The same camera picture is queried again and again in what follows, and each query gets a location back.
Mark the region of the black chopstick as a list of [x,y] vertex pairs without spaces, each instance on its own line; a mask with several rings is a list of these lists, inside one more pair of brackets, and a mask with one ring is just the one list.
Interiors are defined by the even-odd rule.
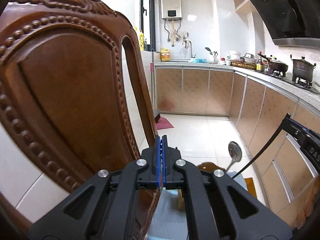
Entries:
[[274,134],[270,137],[267,143],[261,148],[261,150],[239,172],[237,172],[234,176],[232,176],[232,178],[235,179],[237,176],[242,174],[242,172],[244,172],[247,168],[249,168],[267,150],[267,148],[276,139],[276,137],[279,135],[282,129],[283,129],[283,123],[279,125],[279,127],[276,129]]

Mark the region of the large steel spoon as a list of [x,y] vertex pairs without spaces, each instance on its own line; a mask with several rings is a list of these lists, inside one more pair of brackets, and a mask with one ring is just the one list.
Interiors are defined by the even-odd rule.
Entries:
[[242,159],[242,150],[237,142],[231,141],[228,144],[228,152],[231,157],[231,162],[226,168],[226,172],[228,172],[235,163],[240,162]]

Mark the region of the kitchen counter cabinets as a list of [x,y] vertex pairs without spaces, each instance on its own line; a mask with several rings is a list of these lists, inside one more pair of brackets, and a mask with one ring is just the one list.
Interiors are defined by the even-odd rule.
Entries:
[[[158,66],[157,108],[172,122],[172,146],[192,163],[226,167],[227,145],[243,150],[240,171],[267,143],[286,114],[319,131],[319,96],[251,70],[227,66]],[[314,210],[319,173],[298,142],[282,131],[244,172],[258,199],[292,228],[301,229]]]

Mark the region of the steel kitchen faucet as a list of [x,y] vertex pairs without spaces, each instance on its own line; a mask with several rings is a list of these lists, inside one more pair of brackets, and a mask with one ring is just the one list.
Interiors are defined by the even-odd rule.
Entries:
[[184,45],[184,48],[189,50],[189,57],[192,58],[193,57],[193,46],[192,46],[192,42],[188,39],[184,39],[182,41],[182,44]]

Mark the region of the red floor mat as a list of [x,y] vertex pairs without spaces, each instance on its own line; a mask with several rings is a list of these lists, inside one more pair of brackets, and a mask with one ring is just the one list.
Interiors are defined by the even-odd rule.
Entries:
[[156,128],[158,130],[174,128],[174,126],[165,117],[160,116],[156,119]]

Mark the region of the checked grey pink cushion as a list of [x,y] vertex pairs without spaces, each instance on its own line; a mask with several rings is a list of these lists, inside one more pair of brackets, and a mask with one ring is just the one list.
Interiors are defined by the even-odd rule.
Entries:
[[178,209],[178,190],[161,191],[145,239],[189,239],[185,210]]

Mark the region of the dark cooking pot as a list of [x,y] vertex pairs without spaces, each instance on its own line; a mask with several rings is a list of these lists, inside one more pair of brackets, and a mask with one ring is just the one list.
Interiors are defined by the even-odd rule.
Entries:
[[301,59],[293,59],[290,55],[290,59],[293,62],[292,82],[306,88],[312,87],[313,70],[316,64],[306,61],[304,56]]

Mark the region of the black wok pan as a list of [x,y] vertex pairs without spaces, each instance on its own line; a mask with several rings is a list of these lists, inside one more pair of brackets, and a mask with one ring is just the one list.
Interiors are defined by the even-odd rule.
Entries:
[[267,60],[268,74],[278,77],[286,77],[286,72],[288,70],[287,64],[278,60],[273,60],[272,58],[269,58],[262,53],[258,53],[258,55]]

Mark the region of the white utensil cup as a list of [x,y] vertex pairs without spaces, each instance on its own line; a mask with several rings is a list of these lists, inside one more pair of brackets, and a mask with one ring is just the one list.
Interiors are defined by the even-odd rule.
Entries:
[[214,57],[213,57],[213,63],[214,63],[214,64],[218,64],[218,62],[219,62],[218,55],[214,55]]

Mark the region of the stack of bowls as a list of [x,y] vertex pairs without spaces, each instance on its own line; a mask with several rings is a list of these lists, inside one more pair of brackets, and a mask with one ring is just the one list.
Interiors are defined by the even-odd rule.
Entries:
[[244,61],[249,63],[249,64],[256,64],[257,62],[257,59],[254,57],[253,54],[250,54],[250,53],[246,53],[244,55]]

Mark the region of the yellow oil bottle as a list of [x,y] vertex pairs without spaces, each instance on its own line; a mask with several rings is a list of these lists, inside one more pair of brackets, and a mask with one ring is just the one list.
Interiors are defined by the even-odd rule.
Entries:
[[139,48],[141,51],[143,51],[144,50],[144,33],[142,30],[139,31],[138,39],[139,39]]

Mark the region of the carved brown wooden chair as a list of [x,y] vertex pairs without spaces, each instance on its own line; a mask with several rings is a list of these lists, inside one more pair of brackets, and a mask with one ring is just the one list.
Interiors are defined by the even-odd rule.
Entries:
[[140,152],[126,102],[126,62],[146,140],[157,129],[137,34],[101,0],[1,0],[1,124],[68,192]]

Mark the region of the white gas water heater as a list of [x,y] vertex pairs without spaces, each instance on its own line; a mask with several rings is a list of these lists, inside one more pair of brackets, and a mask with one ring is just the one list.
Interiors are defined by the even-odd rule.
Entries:
[[162,19],[182,19],[181,0],[161,0]]

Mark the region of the black range hood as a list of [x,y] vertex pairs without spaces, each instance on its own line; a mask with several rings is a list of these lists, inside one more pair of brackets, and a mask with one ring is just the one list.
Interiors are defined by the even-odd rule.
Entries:
[[319,0],[250,0],[276,46],[319,49]]

